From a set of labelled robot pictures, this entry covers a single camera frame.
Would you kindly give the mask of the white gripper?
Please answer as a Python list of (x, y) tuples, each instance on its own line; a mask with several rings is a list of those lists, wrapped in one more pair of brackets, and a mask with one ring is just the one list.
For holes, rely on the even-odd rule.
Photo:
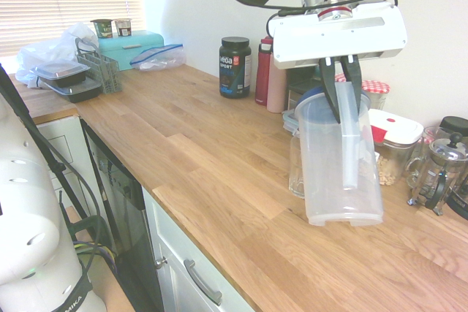
[(407, 43), (407, 30), (398, 7), (360, 4), (352, 17), (320, 20), (316, 14), (296, 15), (272, 21), (273, 61), (280, 69), (319, 64), (325, 97), (337, 123), (339, 103), (335, 87), (335, 63), (352, 83), (356, 107), (361, 108), (362, 74), (359, 60), (396, 56)]

